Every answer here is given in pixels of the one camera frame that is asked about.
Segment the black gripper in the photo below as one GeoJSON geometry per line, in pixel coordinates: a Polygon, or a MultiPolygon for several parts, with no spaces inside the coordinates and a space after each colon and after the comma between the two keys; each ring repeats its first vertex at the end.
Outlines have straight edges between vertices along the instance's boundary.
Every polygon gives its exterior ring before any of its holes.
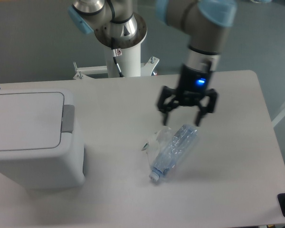
{"type": "Polygon", "coordinates": [[[156,102],[158,111],[162,114],[162,125],[167,125],[169,113],[181,106],[198,106],[194,124],[199,126],[201,120],[208,113],[214,113],[218,93],[215,89],[208,89],[212,76],[212,64],[206,63],[202,70],[196,70],[183,64],[180,78],[176,89],[163,86],[156,102]],[[201,100],[208,97],[206,106],[201,104],[201,100]]]}

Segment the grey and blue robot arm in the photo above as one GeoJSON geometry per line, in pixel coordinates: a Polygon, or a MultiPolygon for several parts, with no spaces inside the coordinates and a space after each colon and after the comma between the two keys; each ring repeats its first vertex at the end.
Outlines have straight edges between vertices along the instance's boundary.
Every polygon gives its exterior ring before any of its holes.
{"type": "MultiPolygon", "coordinates": [[[[144,19],[131,0],[75,0],[68,14],[84,34],[94,33],[106,48],[109,77],[142,75],[139,48],[147,35],[144,19]]],[[[190,36],[188,57],[175,88],[164,86],[157,100],[166,125],[169,113],[180,107],[199,108],[195,125],[215,111],[218,93],[209,88],[237,11],[234,0],[159,0],[156,14],[163,23],[190,36]]]]}

